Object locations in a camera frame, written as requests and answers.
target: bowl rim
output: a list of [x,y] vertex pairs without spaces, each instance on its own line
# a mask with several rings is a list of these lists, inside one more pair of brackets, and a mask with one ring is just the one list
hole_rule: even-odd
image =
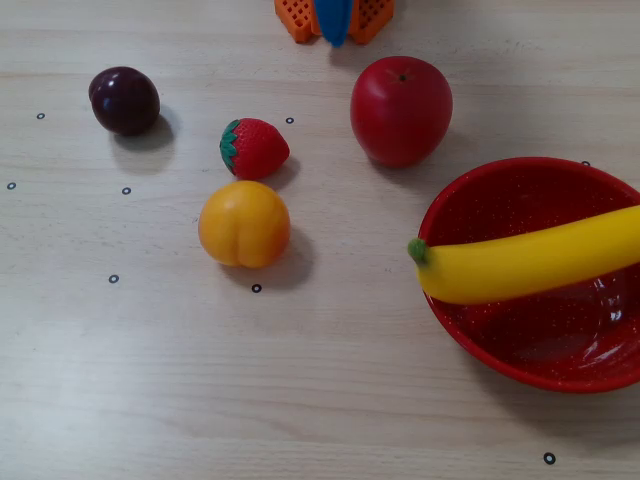
[[[551,167],[554,169],[561,169],[565,171],[577,172],[581,175],[588,175],[602,183],[607,184],[608,186],[615,188],[619,191],[622,191],[628,194],[630,197],[633,197],[638,204],[640,204],[640,192],[635,190],[630,185],[626,184],[622,180],[609,175],[608,173],[603,172],[602,170],[598,170],[590,166],[588,163],[580,163],[570,160],[564,160],[560,158],[554,157],[515,157],[515,158],[507,158],[504,160],[498,160],[495,162],[487,163],[485,165],[481,165],[473,170],[465,173],[464,175],[458,177],[456,180],[451,182],[433,201],[427,213],[424,216],[422,224],[420,225],[420,231],[418,236],[420,238],[425,238],[427,232],[431,228],[433,221],[437,217],[437,215],[441,212],[442,207],[446,204],[446,201],[464,185],[467,185],[470,182],[481,180],[482,177],[487,174],[491,174],[497,171],[506,170],[512,168],[514,166],[538,166],[538,167]],[[513,367],[512,365],[503,362],[499,358],[495,357],[488,353],[484,348],[477,345],[473,342],[460,328],[458,328],[457,324],[454,322],[447,322],[445,320],[444,312],[441,312],[437,305],[435,305],[432,299],[425,294],[429,306],[433,311],[434,315],[440,322],[440,324],[444,327],[444,329],[453,337],[455,341],[457,341],[467,352],[476,357],[478,360],[483,362],[485,365],[493,368],[494,370],[510,377],[514,380],[517,380],[521,383],[525,383],[537,388],[541,388],[544,390],[551,390],[555,392],[563,392],[563,393],[599,393],[599,392],[608,392],[611,390],[616,390],[619,388],[627,387],[632,385],[638,381],[640,381],[640,366],[637,367],[632,372],[616,376],[609,377],[606,379],[595,379],[595,380],[573,380],[573,381],[563,381],[563,380],[552,380],[546,377],[542,377],[539,375],[535,375],[527,372],[526,370]]]

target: banana stem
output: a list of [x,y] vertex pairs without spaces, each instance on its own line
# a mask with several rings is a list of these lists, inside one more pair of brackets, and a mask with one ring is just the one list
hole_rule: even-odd
[[413,258],[413,261],[421,267],[427,264],[426,253],[429,247],[424,240],[421,238],[414,238],[409,242],[409,246],[407,247],[407,251],[409,252],[409,256]]

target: blue object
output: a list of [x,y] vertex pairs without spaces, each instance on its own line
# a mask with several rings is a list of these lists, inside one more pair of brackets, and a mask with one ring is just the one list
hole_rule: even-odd
[[314,4],[322,35],[334,47],[341,46],[349,32],[353,0],[314,0]]

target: yellow banana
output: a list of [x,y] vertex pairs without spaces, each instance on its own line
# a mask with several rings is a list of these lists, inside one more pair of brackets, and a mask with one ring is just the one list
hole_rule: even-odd
[[640,262],[640,206],[513,237],[429,248],[409,243],[422,289],[448,303],[497,302]]

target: plastic fruit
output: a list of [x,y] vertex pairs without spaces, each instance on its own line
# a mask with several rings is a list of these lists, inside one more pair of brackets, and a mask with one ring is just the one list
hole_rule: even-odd
[[229,266],[266,267],[289,243],[289,212],[271,188],[239,181],[222,187],[207,201],[198,233],[204,249]]
[[351,96],[351,126],[373,160],[414,165],[435,150],[449,128],[453,97],[444,75],[413,57],[369,65]]
[[121,135],[144,132],[160,114],[160,97],[153,82],[130,67],[99,73],[89,86],[89,99],[100,124]]
[[640,206],[532,233],[428,248],[409,243],[425,293],[476,305],[544,292],[640,262]]
[[289,158],[289,145],[273,125],[256,118],[242,118],[225,128],[220,154],[236,177],[259,180],[271,175]]

